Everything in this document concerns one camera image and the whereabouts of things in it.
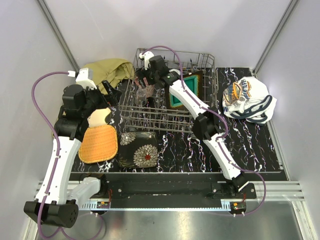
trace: wire basket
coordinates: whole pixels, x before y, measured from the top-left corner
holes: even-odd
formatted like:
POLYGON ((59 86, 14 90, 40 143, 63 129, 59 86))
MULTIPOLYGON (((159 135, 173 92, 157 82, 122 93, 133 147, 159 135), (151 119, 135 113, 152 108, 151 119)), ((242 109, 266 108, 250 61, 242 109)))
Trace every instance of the wire basket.
MULTIPOLYGON (((144 66, 144 61, 139 59, 139 54, 145 48, 138 48, 133 66, 135 69, 144 66)), ((215 57, 208 53, 176 51, 182 61, 182 72, 188 74, 203 71, 203 102, 213 107, 217 104, 218 81, 215 67, 215 57)), ((169 50, 152 50, 157 56, 161 55, 169 69, 179 70, 177 57, 169 50)), ((123 101, 119 106, 124 126, 143 131, 163 130, 172 132, 192 132, 193 117, 187 110, 166 109, 165 90, 157 85, 153 95, 148 98, 146 106, 136 106, 135 98, 138 86, 129 80, 124 93, 123 101)))

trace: folded cloth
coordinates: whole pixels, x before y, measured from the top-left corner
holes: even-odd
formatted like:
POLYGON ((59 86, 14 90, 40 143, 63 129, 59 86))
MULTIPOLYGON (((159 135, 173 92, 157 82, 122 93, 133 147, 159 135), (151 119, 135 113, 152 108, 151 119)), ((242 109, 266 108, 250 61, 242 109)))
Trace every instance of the folded cloth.
POLYGON ((110 58, 88 63, 83 68, 93 70, 92 80, 102 94, 108 94, 102 84, 104 80, 107 80, 115 88, 123 79, 135 78, 133 64, 121 58, 110 58))
POLYGON ((277 99, 267 86, 253 76, 243 77, 223 91, 223 113, 229 118, 246 119, 248 122, 265 124, 269 121, 277 99))

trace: green cloth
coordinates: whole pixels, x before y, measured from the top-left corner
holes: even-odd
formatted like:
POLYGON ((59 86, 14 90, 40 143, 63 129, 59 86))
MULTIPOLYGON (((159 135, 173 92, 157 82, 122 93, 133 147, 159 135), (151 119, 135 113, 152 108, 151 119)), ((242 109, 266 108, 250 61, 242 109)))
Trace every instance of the green cloth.
POLYGON ((102 85, 107 80, 115 88, 123 79, 134 79, 135 71, 131 62, 121 58, 110 58, 88 63, 83 68, 93 70, 93 81, 102 94, 108 94, 102 85))

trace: black floral pot holder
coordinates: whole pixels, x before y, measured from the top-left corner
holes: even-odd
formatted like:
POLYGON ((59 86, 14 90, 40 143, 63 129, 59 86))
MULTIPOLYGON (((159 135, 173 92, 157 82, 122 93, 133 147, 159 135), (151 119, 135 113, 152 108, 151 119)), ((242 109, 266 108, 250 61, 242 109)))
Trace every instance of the black floral pot holder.
POLYGON ((150 168, 158 162, 155 132, 125 132, 119 140, 119 165, 122 168, 150 168))

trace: black marble tabletop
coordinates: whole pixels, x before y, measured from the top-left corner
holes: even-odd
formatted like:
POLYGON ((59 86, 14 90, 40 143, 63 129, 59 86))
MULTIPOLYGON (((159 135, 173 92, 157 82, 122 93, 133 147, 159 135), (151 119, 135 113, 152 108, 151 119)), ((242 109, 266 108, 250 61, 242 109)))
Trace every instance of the black marble tabletop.
MULTIPOLYGON (((217 68, 218 108, 222 113, 223 90, 242 77, 252 76, 249 68, 217 68)), ((118 107, 111 107, 111 125, 120 134, 124 131, 123 119, 118 107)), ((279 172, 280 166, 266 125, 259 126, 245 120, 223 116, 229 127, 225 144, 236 163, 244 169, 259 172, 279 172)), ((155 131, 158 135, 158 164, 150 168, 122 168, 118 155, 109 161, 86 164, 78 155, 72 172, 220 172, 221 169, 209 148, 201 141, 192 138, 190 133, 155 131)))

